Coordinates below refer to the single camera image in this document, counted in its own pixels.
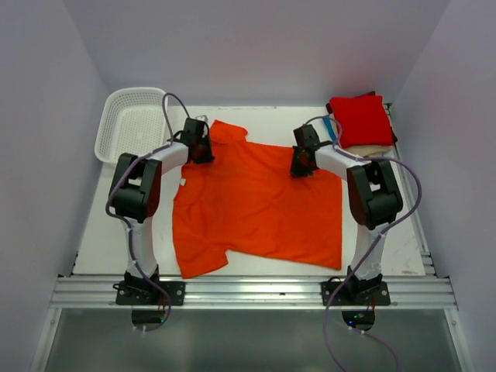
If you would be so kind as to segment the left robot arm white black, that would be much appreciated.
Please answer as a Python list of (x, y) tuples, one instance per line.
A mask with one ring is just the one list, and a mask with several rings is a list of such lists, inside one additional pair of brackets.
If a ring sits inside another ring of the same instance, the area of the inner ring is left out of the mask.
[(105, 212), (124, 226), (128, 250), (126, 276), (137, 277), (133, 294), (143, 304), (153, 304), (161, 294), (152, 279), (158, 263), (153, 251), (153, 216), (160, 204), (162, 176), (189, 162), (211, 163), (215, 159), (208, 124), (187, 118), (171, 141), (137, 156), (122, 154), (115, 167)]

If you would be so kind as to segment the orange t shirt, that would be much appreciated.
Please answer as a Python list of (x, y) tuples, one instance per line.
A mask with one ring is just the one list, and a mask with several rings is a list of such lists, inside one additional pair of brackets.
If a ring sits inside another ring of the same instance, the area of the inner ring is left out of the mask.
[(214, 160), (181, 169), (172, 227), (182, 277), (224, 267), (229, 251), (340, 269), (341, 179), (326, 170), (293, 177), (291, 148), (253, 143), (247, 134), (215, 121)]

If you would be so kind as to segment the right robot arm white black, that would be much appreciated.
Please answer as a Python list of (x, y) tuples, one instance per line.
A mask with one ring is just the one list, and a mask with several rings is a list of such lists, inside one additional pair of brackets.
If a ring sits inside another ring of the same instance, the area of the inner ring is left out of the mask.
[(348, 266), (350, 279), (345, 294), (354, 304), (363, 304), (382, 282), (381, 260), (386, 226), (403, 209), (403, 199), (388, 157), (359, 157), (337, 143), (322, 142), (310, 124), (293, 131), (290, 173), (307, 177), (316, 170), (329, 171), (346, 182), (349, 207), (357, 223), (356, 248)]

